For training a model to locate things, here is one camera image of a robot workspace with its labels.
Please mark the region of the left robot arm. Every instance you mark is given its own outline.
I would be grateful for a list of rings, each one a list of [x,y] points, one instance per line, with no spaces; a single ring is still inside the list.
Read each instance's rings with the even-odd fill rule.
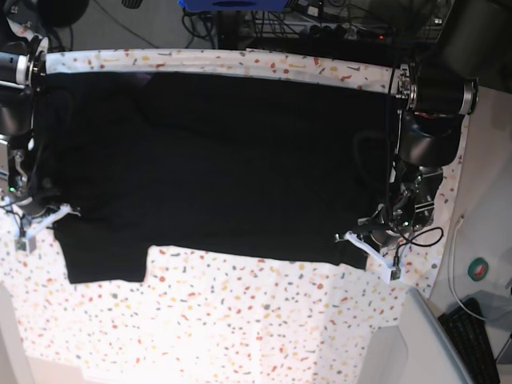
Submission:
[[[433,231],[442,168],[455,159],[463,120],[476,109],[478,80],[510,44],[509,1],[456,1],[432,50],[392,66],[385,90],[400,101],[397,125],[386,117],[384,133],[362,132],[353,140],[358,167],[361,143],[385,145],[385,177],[373,183],[382,199],[372,216],[336,237],[373,259],[384,282],[403,278],[403,251]]]

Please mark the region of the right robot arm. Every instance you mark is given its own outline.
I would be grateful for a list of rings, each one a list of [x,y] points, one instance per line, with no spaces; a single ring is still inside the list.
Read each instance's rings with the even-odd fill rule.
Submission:
[[[36,236],[68,214],[70,205],[48,178],[38,179],[45,139],[34,132],[37,102],[45,95],[46,59],[50,41],[9,19],[16,1],[1,2],[1,204],[18,228],[17,250],[28,254],[37,247]]]

